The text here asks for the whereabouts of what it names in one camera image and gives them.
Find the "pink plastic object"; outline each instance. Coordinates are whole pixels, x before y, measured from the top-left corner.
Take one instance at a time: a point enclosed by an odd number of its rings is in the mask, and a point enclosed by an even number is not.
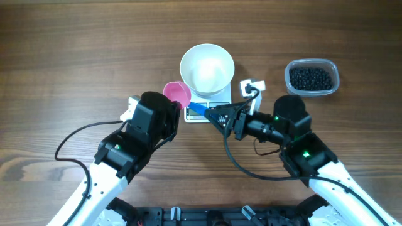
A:
[[[181,81],[169,82],[163,88],[163,95],[169,98],[171,101],[177,101],[180,103],[180,109],[188,107],[191,102],[190,88]]]

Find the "thin wire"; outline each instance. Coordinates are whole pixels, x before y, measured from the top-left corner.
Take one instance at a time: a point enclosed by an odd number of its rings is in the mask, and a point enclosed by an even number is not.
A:
[[[256,141],[257,141],[257,140],[258,140],[258,138],[256,138],[256,139],[253,141],[253,146],[254,146],[254,152],[255,152],[256,154],[258,154],[259,156],[265,156],[265,155],[269,155],[269,154],[274,154],[274,153],[278,153],[278,152],[281,151],[281,149],[279,148],[279,149],[276,150],[276,151],[270,151],[270,152],[268,152],[268,153],[259,154],[258,151],[257,151],[257,148],[256,148]]]
[[[72,159],[72,158],[59,158],[59,157],[57,157],[58,152],[60,151],[60,149],[62,148],[62,146],[64,145],[64,143],[66,143],[66,141],[67,141],[68,139],[70,139],[74,134],[78,133],[79,131],[81,131],[81,130],[83,130],[83,129],[86,129],[86,128],[92,127],[92,126],[107,125],[107,124],[117,124],[117,123],[122,123],[122,121],[97,122],[97,123],[93,123],[93,124],[89,124],[89,125],[83,126],[83,127],[79,128],[79,129],[76,129],[74,132],[70,133],[70,134],[69,134],[66,138],[64,138],[64,140],[58,145],[58,147],[57,147],[57,149],[56,149],[56,152],[55,152],[55,160],[56,160],[56,161],[66,161],[66,162],[77,163],[77,164],[80,165],[81,168],[84,170],[84,172],[85,172],[85,177],[86,177],[86,180],[87,180],[87,187],[85,188],[84,194],[82,194],[82,198],[81,198],[80,203],[77,205],[77,208],[75,208],[74,212],[73,212],[73,213],[71,214],[71,216],[67,219],[67,221],[63,224],[63,226],[67,226],[67,225],[74,219],[74,217],[76,216],[76,214],[80,211],[82,205],[85,203],[85,200],[87,199],[88,194],[89,194],[89,189],[90,189],[90,186],[91,186],[91,179],[90,179],[89,170],[87,169],[87,167],[86,167],[81,161],[76,160],[76,159]],[[119,130],[123,129],[123,127],[124,127],[124,125],[125,125],[126,123],[127,123],[127,121],[123,123],[123,125],[120,127]]]
[[[245,107],[246,105],[248,105],[248,103],[250,103],[252,100],[254,100],[260,93],[260,91],[255,88],[252,87],[253,90],[256,91],[256,93],[250,98],[248,99],[245,103],[243,103],[239,108],[237,108],[237,110],[230,116],[229,120],[227,121],[227,125],[231,124],[231,121],[234,120],[235,116],[237,115],[237,113],[243,109],[243,107]],[[343,188],[347,193],[352,194],[353,196],[355,196],[365,207],[367,207],[374,216],[376,216],[376,218],[385,226],[387,226],[388,224],[385,222],[385,220],[363,199],[361,198],[356,192],[354,192],[352,189],[348,188],[347,186],[343,185],[342,183],[339,183],[338,181],[334,181],[328,178],[324,178],[321,176],[287,176],[287,177],[270,177],[270,176],[261,176],[261,175],[257,175],[255,173],[252,173],[248,170],[246,170],[245,168],[243,168],[241,165],[239,165],[239,163],[237,163],[237,161],[233,158],[230,150],[229,150],[229,145],[227,144],[227,137],[229,134],[229,127],[230,126],[226,126],[225,131],[224,131],[224,147],[226,150],[226,154],[229,157],[229,159],[232,161],[233,165],[236,166],[240,171],[242,171],[243,173],[252,176],[254,178],[257,179],[261,179],[261,180],[268,180],[268,181],[290,181],[290,180],[322,180],[322,181],[326,181],[329,183],[333,183],[335,185],[340,186],[341,188]]]

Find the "black granules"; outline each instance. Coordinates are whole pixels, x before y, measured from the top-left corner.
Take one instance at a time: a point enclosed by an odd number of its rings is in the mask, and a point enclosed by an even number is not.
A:
[[[290,83],[297,90],[320,91],[334,86],[329,73],[317,67],[296,67],[289,71]]]

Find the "kitchen scale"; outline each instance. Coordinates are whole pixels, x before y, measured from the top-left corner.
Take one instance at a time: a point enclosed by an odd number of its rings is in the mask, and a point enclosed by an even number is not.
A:
[[[191,92],[191,101],[197,104],[201,104],[209,109],[214,109],[218,105],[231,104],[232,103],[232,93],[231,93],[231,84],[229,83],[227,87],[225,87],[218,94],[215,94],[211,97],[200,97],[194,92]],[[207,118],[204,116],[200,116],[192,109],[188,107],[184,108],[184,121],[189,123],[196,122],[209,122]]]

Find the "wooden table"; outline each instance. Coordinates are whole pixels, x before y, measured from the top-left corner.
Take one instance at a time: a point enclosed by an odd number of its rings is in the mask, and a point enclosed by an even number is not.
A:
[[[0,7],[0,225],[44,225],[84,172],[53,154],[74,129],[113,121],[128,96],[181,80],[183,54],[224,47],[238,81],[265,80],[261,111],[286,94],[284,70],[327,58],[340,71],[328,97],[304,98],[313,130],[357,182],[402,221],[402,4],[378,1],[162,1]],[[82,131],[61,155],[89,165],[117,126]],[[288,176],[253,139],[230,145],[256,173]],[[274,145],[258,144],[260,150]],[[229,161],[210,124],[187,124],[155,152],[120,198],[135,207],[294,205],[312,192],[300,181],[255,180]]]

